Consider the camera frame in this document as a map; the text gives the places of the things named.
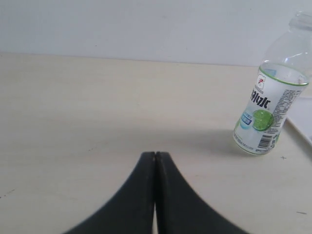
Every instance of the clear plastic bottle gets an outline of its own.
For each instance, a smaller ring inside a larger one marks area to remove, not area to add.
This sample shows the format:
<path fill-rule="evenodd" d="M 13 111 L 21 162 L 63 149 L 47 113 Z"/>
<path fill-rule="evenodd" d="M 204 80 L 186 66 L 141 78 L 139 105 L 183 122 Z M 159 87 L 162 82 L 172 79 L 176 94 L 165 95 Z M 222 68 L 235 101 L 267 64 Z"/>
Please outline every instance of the clear plastic bottle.
<path fill-rule="evenodd" d="M 289 26 L 267 50 L 233 132 L 238 146 L 252 154 L 275 147 L 288 109 L 312 76 L 312 14 L 298 12 Z"/>

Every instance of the bottle label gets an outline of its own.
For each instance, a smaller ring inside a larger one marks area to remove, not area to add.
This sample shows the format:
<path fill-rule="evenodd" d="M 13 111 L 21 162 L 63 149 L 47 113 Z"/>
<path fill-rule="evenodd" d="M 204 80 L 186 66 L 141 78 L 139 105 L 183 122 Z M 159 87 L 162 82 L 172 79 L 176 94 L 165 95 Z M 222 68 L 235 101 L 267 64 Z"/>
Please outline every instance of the bottle label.
<path fill-rule="evenodd" d="M 234 129 L 236 143 L 253 154 L 265 154 L 275 147 L 288 109 L 307 87 L 297 71 L 291 74 L 297 83 L 277 80 L 275 74 L 274 69 L 259 68 L 247 107 Z"/>

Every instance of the barcode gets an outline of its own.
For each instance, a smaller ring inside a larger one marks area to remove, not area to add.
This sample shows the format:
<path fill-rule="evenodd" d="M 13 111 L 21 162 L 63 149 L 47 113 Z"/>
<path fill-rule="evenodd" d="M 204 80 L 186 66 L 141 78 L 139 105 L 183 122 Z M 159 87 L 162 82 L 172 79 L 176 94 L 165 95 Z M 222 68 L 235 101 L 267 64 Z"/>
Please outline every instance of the barcode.
<path fill-rule="evenodd" d="M 263 135 L 258 148 L 266 149 L 269 147 L 273 136 Z"/>

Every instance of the black object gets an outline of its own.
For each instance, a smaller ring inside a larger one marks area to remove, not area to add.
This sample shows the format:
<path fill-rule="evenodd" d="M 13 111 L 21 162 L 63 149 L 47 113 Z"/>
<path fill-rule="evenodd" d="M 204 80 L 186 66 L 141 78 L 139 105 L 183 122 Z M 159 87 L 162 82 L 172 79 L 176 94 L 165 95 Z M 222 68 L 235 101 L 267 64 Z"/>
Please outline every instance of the black object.
<path fill-rule="evenodd" d="M 194 192 L 168 153 L 156 154 L 155 179 L 159 234 L 246 234 Z"/>
<path fill-rule="evenodd" d="M 205 203 L 169 153 L 145 152 L 120 190 L 66 234 L 247 234 Z"/>
<path fill-rule="evenodd" d="M 155 153 L 143 153 L 120 190 L 94 215 L 66 234 L 151 234 Z"/>

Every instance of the light wooden tabletop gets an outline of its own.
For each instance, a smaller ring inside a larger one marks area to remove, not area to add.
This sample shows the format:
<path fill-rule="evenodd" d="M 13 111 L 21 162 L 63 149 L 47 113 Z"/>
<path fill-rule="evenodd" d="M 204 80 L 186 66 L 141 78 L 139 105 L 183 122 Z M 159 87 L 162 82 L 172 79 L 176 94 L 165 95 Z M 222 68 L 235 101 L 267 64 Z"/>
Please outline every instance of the light wooden tabletop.
<path fill-rule="evenodd" d="M 288 123 L 265 156 L 232 139 L 256 72 L 0 53 L 0 232 L 60 234 L 102 206 L 142 152 L 168 151 L 241 228 L 311 233 L 309 145 Z"/>

